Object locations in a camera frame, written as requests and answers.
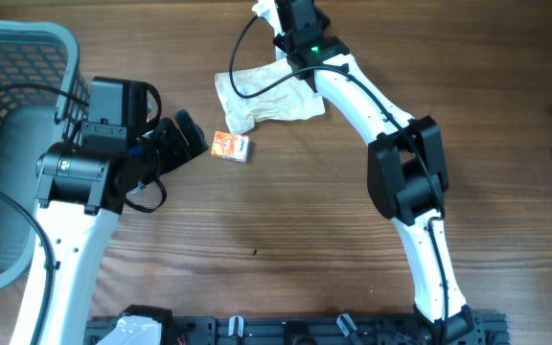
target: tabletop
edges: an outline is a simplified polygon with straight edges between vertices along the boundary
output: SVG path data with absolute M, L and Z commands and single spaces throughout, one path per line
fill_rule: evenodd
M 331 34 L 395 104 L 439 124 L 447 240 L 473 309 L 504 312 L 513 344 L 552 344 L 552 1 L 328 1 Z M 80 69 L 149 81 L 164 116 L 186 108 L 212 142 L 227 130 L 215 89 L 251 3 L 6 7 L 80 44 Z M 236 68 L 274 59 L 256 24 Z M 91 315 L 130 304 L 229 317 L 412 312 L 393 224 L 366 189 L 367 150 L 341 113 L 258 123 L 247 163 L 205 153 L 162 178 L 166 204 L 125 210 Z M 156 188 L 136 197 L 158 201 Z M 26 279 L 0 290 L 0 344 Z

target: laundry basket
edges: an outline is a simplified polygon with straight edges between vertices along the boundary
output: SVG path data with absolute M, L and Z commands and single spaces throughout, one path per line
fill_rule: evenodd
M 35 82 L 88 100 L 79 62 L 78 43 L 65 28 L 0 21 L 0 86 Z M 84 106 L 46 91 L 0 93 L 0 190 L 34 212 L 38 158 L 65 140 L 86 112 Z M 29 223 L 0 200 L 0 288 L 27 271 L 34 246 Z

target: basket mesh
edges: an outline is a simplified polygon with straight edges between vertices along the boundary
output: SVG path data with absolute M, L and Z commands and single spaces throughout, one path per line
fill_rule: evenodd
M 0 35 L 0 86 L 16 82 L 35 82 L 60 88 L 67 63 L 65 45 L 51 36 L 40 40 L 35 38 L 35 34 L 31 39 L 25 39 L 22 34 Z M 76 71 L 70 91 L 81 99 L 88 100 L 87 85 L 80 71 Z M 55 106 L 57 99 L 56 94 L 35 89 L 13 89 L 1 92 L 0 129 L 6 117 L 16 108 Z M 67 139 L 77 120 L 86 118 L 86 111 L 84 106 L 69 102 L 64 116 L 55 114 L 57 119 L 65 121 L 62 140 Z

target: wire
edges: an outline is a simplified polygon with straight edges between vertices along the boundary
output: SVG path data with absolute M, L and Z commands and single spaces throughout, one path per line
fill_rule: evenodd
M 18 88 L 32 88 L 32 89 L 52 92 L 52 93 L 64 96 L 69 100 L 72 100 L 78 104 L 88 106 L 87 101 L 82 100 L 70 93 L 61 91 L 60 89 L 57 89 L 53 86 L 42 85 L 42 84 L 37 84 L 33 82 L 20 82 L 20 83 L 4 85 L 0 87 L 0 92 L 5 92 L 8 90 L 18 89 Z M 74 129 L 72 130 L 72 135 L 70 136 L 69 142 L 74 140 L 74 137 L 80 130 L 81 123 L 82 121 L 78 121 L 74 125 Z M 27 211 L 27 209 L 25 209 L 22 205 L 20 205 L 18 202 L 14 201 L 11 197 L 9 197 L 8 195 L 4 194 L 1 191 L 0 191 L 0 199 L 6 204 L 10 205 L 14 211 L 18 212 L 20 216 L 22 216 L 28 223 L 30 223 L 30 225 L 37 233 L 37 236 L 41 241 L 42 247 L 44 248 L 44 256 L 45 256 L 44 268 L 46 269 L 46 282 L 44 284 L 44 294 L 42 295 L 42 302 L 39 307 L 39 314 L 37 315 L 37 320 L 35 322 L 34 334 L 32 335 L 32 338 L 31 338 L 31 344 L 36 345 L 39 342 L 42 329 L 44 328 L 44 323 L 46 321 L 46 314 L 48 312 L 48 308 L 51 302 L 51 296 L 53 292 L 53 281 L 55 278 L 55 269 L 56 269 L 55 252 L 53 250 L 52 244 L 50 243 L 50 240 L 48 239 L 48 235 L 46 235 L 46 232 L 39 225 L 39 222 L 32 216 L 32 214 L 29 211 Z
M 74 146 L 74 139 L 76 139 L 76 136 L 81 131 L 82 124 L 84 123 L 84 120 L 78 120 L 74 124 L 74 127 L 72 128 L 72 132 L 69 134 L 69 138 L 65 142 L 65 148 L 63 148 L 63 152 L 68 152 L 72 146 Z
M 52 92 L 52 93 L 56 93 L 58 95 L 61 95 L 61 96 L 64 96 L 78 104 L 81 104 L 81 105 L 84 105 L 84 106 L 88 106 L 88 102 L 79 98 L 79 97 L 76 97 L 68 92 L 65 92 L 65 91 L 61 91 L 60 89 L 57 89 L 56 87 L 53 87 L 53 86 L 50 86 L 50 85 L 43 85 L 43 84 L 38 84 L 38 83 L 34 83 L 34 82 L 19 82 L 19 83 L 13 83 L 13 84 L 9 84 L 9 85 L 3 85 L 3 86 L 0 86 L 0 92 L 4 92 L 4 91 L 8 91 L 8 90 L 12 90 L 12 89 L 18 89 L 18 88 L 32 88 L 32 89 L 37 89 L 37 90 L 43 90 L 43 91 L 48 91 L 48 92 Z
M 429 183 L 429 188 L 431 189 L 431 192 L 432 192 L 433 197 L 434 197 L 434 199 L 436 201 L 436 204 L 437 204 L 438 211 L 440 213 L 439 217 L 432 217 L 427 221 L 427 231 L 429 232 L 429 236 L 431 237 L 431 244 L 432 244 L 433 250 L 434 250 L 435 255 L 436 255 L 436 261 L 438 263 L 438 268 L 440 270 L 440 276 L 441 276 L 441 279 L 442 279 L 442 288 L 443 288 L 443 292 L 444 292 L 445 322 L 443 322 L 443 329 L 441 330 L 440 343 L 445 344 L 446 343 L 445 340 L 446 340 L 446 336 L 447 336 L 447 322 L 446 322 L 446 320 L 449 318 L 449 288 L 448 288 L 448 284 L 447 284 L 445 269 L 444 269 L 444 266 L 443 266 L 443 263 L 442 263 L 442 258 L 440 256 L 440 251 L 438 250 L 438 245 L 437 245 L 436 239 L 435 239 L 435 234 L 434 234 L 434 230 L 433 230 L 433 222 L 436 221 L 436 220 L 444 220 L 445 217 L 446 217 L 446 212 L 445 212 L 445 208 L 444 208 L 444 200 L 440 196 L 440 194 L 438 193 L 438 187 L 436 186 L 435 181 L 431 177 L 431 173 L 429 173 L 429 169 L 427 168 L 427 164 L 423 160 L 421 154 L 419 153 L 419 149 L 417 148 L 417 146 L 413 142 L 412 138 L 410 138 L 410 135 L 408 135 L 408 133 L 405 132 L 403 127 L 393 117 L 393 114 L 391 114 L 386 109 L 386 107 L 376 97 L 376 95 L 374 95 L 374 93 L 372 91 L 370 91 L 370 89 L 367 86 L 365 86 L 365 84 L 363 84 L 361 81 L 359 81 L 357 78 L 355 78 L 354 76 L 352 76 L 351 74 L 349 74 L 347 72 L 344 72 L 341 69 L 338 69 L 337 67 L 323 65 L 323 66 L 312 66 L 312 67 L 302 68 L 302 69 L 299 69 L 295 72 L 287 74 L 286 76 L 276 80 L 275 82 L 273 82 L 272 84 L 266 86 L 265 88 L 255 92 L 255 93 L 252 93 L 250 95 L 244 95 L 242 92 L 240 92 L 240 90 L 238 90 L 238 88 L 236 87 L 236 84 L 234 83 L 234 78 L 233 78 L 234 60 L 235 60 L 235 57 L 236 57 L 236 53 L 238 52 L 238 48 L 240 47 L 240 43 L 242 42 L 242 39 L 246 35 L 246 32 L 248 31 L 248 29 L 253 25 L 253 23 L 258 18 L 259 17 L 257 15 L 254 15 L 250 19 L 248 24 L 246 24 L 246 26 L 244 27 L 244 30 L 242 30 L 241 35 L 238 38 L 238 41 L 236 42 L 236 45 L 234 46 L 234 50 L 233 50 L 233 53 L 231 54 L 231 59 L 229 61 L 229 80 L 231 81 L 231 86 L 232 86 L 234 92 L 240 98 L 242 98 L 242 99 L 255 98 L 255 97 L 260 96 L 263 93 L 271 90 L 272 88 L 278 86 L 282 82 L 284 82 L 284 81 L 286 81 L 286 80 L 288 80 L 292 77 L 295 77 L 295 76 L 298 76 L 298 75 L 301 75 L 301 74 L 304 74 L 304 73 L 307 73 L 307 72 L 310 72 L 310 71 L 330 71 L 330 72 L 334 72 L 334 73 L 337 73 L 341 76 L 344 76 L 349 81 L 352 81 L 361 90 L 363 90 L 363 92 L 365 94 L 367 94 L 370 97 L 370 99 L 377 105 L 380 112 L 387 118 L 387 120 L 402 135 L 402 138 L 406 142 L 406 144 L 408 146 L 408 149 L 412 150 L 412 152 L 417 157 L 417 161 L 419 162 L 419 166 L 421 167 L 421 170 L 423 171 L 423 174 L 425 175 L 425 177 L 427 179 L 427 182 Z
M 148 129 L 146 129 L 143 134 L 148 133 L 159 125 L 159 121 L 161 121 L 161 108 L 163 108 L 163 105 L 161 104 L 161 96 L 159 95 L 159 91 L 157 91 L 157 88 L 154 87 L 152 84 L 146 83 L 146 89 L 147 91 L 149 91 L 149 93 L 154 98 L 154 101 L 157 103 L 157 114 L 147 123 Z

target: plastic basket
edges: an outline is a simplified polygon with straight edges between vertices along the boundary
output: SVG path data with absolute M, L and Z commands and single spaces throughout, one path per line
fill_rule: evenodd
M 0 86 L 36 82 L 88 100 L 74 36 L 51 23 L 0 21 Z M 83 106 L 46 91 L 0 93 L 0 190 L 35 210 L 35 164 L 54 142 L 86 118 Z M 31 226 L 0 200 L 0 288 L 29 267 L 35 246 Z

